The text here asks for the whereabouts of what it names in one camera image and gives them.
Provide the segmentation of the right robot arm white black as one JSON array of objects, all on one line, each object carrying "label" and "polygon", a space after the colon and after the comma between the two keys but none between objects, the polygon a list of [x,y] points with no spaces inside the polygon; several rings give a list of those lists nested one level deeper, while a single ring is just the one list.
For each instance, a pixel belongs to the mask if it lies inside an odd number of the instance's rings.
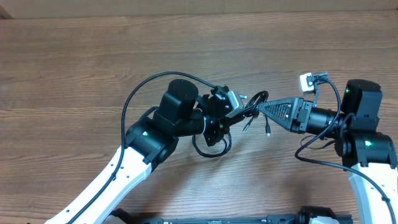
[{"label": "right robot arm white black", "polygon": [[[336,111],[300,97],[261,103],[258,110],[291,133],[310,133],[295,157],[348,172],[361,223],[397,223],[397,156],[393,140],[377,131],[382,101],[379,84],[348,80]],[[300,156],[317,139],[330,138],[341,164]]]}]

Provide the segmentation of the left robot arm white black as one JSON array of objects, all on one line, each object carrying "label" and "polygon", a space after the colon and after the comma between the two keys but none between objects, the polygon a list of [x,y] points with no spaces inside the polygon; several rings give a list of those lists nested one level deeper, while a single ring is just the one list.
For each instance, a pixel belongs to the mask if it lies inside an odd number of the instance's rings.
[{"label": "left robot arm white black", "polygon": [[160,105],[134,123],[124,142],[101,173],[49,223],[102,223],[120,201],[145,180],[175,150],[183,136],[203,135],[213,146],[242,119],[239,95],[227,86],[214,86],[200,96],[190,81],[169,83]]}]

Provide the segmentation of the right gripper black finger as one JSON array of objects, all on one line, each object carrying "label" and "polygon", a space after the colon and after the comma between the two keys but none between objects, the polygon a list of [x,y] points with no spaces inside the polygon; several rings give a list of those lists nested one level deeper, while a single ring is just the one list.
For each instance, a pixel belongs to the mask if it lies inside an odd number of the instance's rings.
[{"label": "right gripper black finger", "polygon": [[285,98],[281,100],[267,101],[258,106],[262,112],[291,112],[297,105],[299,97]]},{"label": "right gripper black finger", "polygon": [[271,105],[264,108],[264,113],[279,126],[290,131],[292,127],[292,105]]}]

